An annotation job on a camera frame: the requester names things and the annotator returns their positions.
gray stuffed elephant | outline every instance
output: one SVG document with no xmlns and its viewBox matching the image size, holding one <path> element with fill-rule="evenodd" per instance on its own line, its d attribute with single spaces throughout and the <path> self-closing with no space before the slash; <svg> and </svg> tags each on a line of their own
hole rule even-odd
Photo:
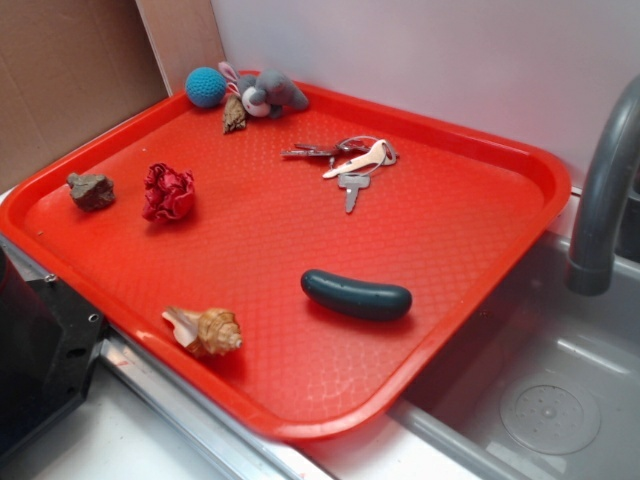
<svg viewBox="0 0 640 480">
<path fill-rule="evenodd" d="M 282 107 L 288 106 L 296 110 L 304 110 L 309 106 L 309 100 L 285 74 L 268 68 L 264 70 L 255 84 L 256 91 L 249 101 L 254 105 L 268 103 L 271 105 L 271 118 L 282 115 Z"/>
<path fill-rule="evenodd" d="M 289 77 L 278 70 L 266 69 L 256 77 L 251 74 L 240 75 L 228 62 L 221 62 L 218 68 L 229 84 L 237 87 L 237 93 L 243 99 L 245 109 L 252 115 L 278 118 L 282 116 L 284 106 L 296 110 L 304 110 L 309 106 L 309 100 L 304 93 Z M 269 110 L 259 108 L 265 115 L 254 113 L 256 109 L 252 106 L 261 107 L 265 104 L 269 106 Z"/>
</svg>

blue ball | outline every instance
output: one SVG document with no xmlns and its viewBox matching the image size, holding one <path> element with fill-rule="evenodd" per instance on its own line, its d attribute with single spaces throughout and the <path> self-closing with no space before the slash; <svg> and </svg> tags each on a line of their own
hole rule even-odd
<svg viewBox="0 0 640 480">
<path fill-rule="evenodd" d="M 189 74 L 184 89 L 195 106 L 211 108 L 224 98 L 227 82 L 217 70 L 200 67 Z"/>
</svg>

tray rim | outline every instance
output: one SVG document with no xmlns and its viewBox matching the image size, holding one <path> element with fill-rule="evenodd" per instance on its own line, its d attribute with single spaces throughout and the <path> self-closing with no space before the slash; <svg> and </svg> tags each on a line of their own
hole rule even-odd
<svg viewBox="0 0 640 480">
<path fill-rule="evenodd" d="M 536 215 L 535 221 L 528 224 L 527 227 L 520 232 L 517 241 L 509 245 L 509 247 L 501 253 L 499 259 L 482 275 L 482 278 L 492 279 L 491 282 L 489 282 L 492 287 L 478 288 L 478 285 L 485 283 L 482 282 L 481 279 L 474 284 L 472 295 L 474 298 L 478 298 L 478 302 L 493 290 L 495 285 L 508 273 L 533 243 L 535 243 L 551 221 L 561 212 L 570 197 L 571 182 L 566 168 L 557 157 L 542 149 L 468 127 L 406 112 L 394 107 L 331 92 L 320 87 L 306 85 L 304 83 L 298 83 L 298 85 L 310 98 L 311 108 L 313 108 L 315 103 L 318 103 L 316 100 L 330 97 L 331 102 L 320 102 L 320 105 L 322 105 L 322 107 L 320 107 L 321 110 L 328 114 L 337 114 L 339 106 L 348 103 L 351 106 L 357 107 L 359 111 L 369 112 L 371 114 L 370 117 L 375 118 L 374 121 L 380 124 L 384 124 L 385 119 L 389 117 L 399 119 L 401 122 L 396 122 L 398 126 L 394 129 L 397 130 L 395 132 L 396 134 L 410 136 L 412 134 L 415 135 L 415 133 L 419 131 L 421 136 L 425 137 L 426 140 L 430 140 L 425 141 L 425 143 L 430 146 L 443 148 L 471 159 L 476 159 L 474 157 L 480 155 L 486 157 L 488 153 L 491 153 L 496 159 L 502 159 L 502 161 L 495 160 L 494 163 L 494 165 L 501 168 L 505 168 L 504 159 L 506 158 L 509 164 L 508 170 L 531 179 L 540 188 L 544 196 L 544 205 Z M 56 272 L 64 278 L 65 281 L 74 285 L 89 301 L 97 303 L 100 307 L 102 307 L 105 301 L 110 302 L 110 307 L 106 309 L 108 312 L 105 311 L 109 317 L 126 318 L 127 315 L 135 314 L 135 312 L 128 309 L 126 305 L 121 305 L 120 302 L 114 303 L 112 300 L 106 300 L 104 298 L 105 296 L 101 294 L 96 286 L 84 281 L 80 277 L 74 276 L 73 272 L 69 272 L 68 265 L 50 251 L 43 249 L 35 241 L 35 238 L 21 230 L 20 220 L 40 198 L 58 188 L 59 185 L 64 184 L 67 175 L 73 170 L 88 170 L 105 157 L 116 153 L 159 126 L 170 122 L 173 118 L 194 108 L 196 107 L 187 99 L 184 91 L 179 92 L 153 105 L 142 113 L 105 132 L 35 173 L 18 185 L 0 205 L 0 230 L 9 240 L 18 245 L 18 247 L 32 256 L 34 260 L 46 269 Z M 348 117 L 350 111 L 347 109 L 345 112 L 343 109 L 339 111 L 339 114 L 343 118 L 345 115 Z M 486 160 L 482 161 L 484 163 L 492 163 Z M 30 199 L 30 202 L 23 202 L 21 204 L 20 202 L 23 198 Z M 263 408 L 262 405 L 248 398 L 244 392 L 232 388 L 230 384 L 223 381 L 217 375 L 212 375 L 212 372 L 208 368 L 198 362 L 193 362 L 193 364 L 190 365 L 191 371 L 189 372 L 189 376 L 197 378 L 206 375 L 208 377 L 207 381 L 209 383 L 213 382 L 216 388 L 226 391 L 227 393 L 232 393 L 235 397 L 233 401 L 221 403 L 221 406 L 239 418 L 240 421 L 246 422 L 251 428 L 262 434 L 287 441 L 333 436 L 371 420 L 385 411 L 401 394 L 404 387 L 406 387 L 419 371 L 437 354 L 439 348 L 446 343 L 448 338 L 460 328 L 464 320 L 473 313 L 476 306 L 477 303 L 469 302 L 469 304 L 459 305 L 456 309 L 448 312 L 430 332 L 429 336 L 423 338 L 418 346 L 411 353 L 408 353 L 405 361 L 393 375 L 387 379 L 378 390 L 373 392 L 364 404 L 335 418 L 313 422 L 298 422 L 277 417 L 269 410 Z M 447 317 L 457 317 L 462 318 L 462 320 L 457 321 L 453 331 L 450 331 L 451 322 L 445 320 Z M 140 342 L 140 339 L 136 340 L 142 348 L 149 351 L 160 361 L 163 361 L 166 355 L 170 357 L 175 355 L 175 352 L 169 351 L 163 342 L 153 337 L 146 338 L 144 344 Z M 438 344 L 439 346 L 434 349 L 434 344 Z M 177 373 L 184 375 L 184 372 L 181 372 L 184 368 L 176 368 L 176 366 L 168 364 L 167 366 Z M 196 389 L 202 391 L 192 379 L 186 380 Z M 203 391 L 203 394 L 212 401 L 218 402 L 206 392 Z"/>
</svg>

gray sink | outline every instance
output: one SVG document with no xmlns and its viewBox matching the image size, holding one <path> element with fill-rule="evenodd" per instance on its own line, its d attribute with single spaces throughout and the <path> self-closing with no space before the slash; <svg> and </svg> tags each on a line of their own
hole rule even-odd
<svg viewBox="0 0 640 480">
<path fill-rule="evenodd" d="M 391 412 L 481 478 L 640 478 L 640 265 L 583 297 L 567 248 L 545 234 Z"/>
</svg>

drain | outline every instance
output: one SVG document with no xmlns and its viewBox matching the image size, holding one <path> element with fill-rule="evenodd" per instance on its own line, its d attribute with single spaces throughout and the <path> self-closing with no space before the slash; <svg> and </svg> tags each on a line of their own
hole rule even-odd
<svg viewBox="0 0 640 480">
<path fill-rule="evenodd" d="M 583 449 L 600 429 L 600 410 L 593 396 L 553 374 L 512 383 L 502 395 L 500 416 L 518 443 L 551 455 Z"/>
</svg>

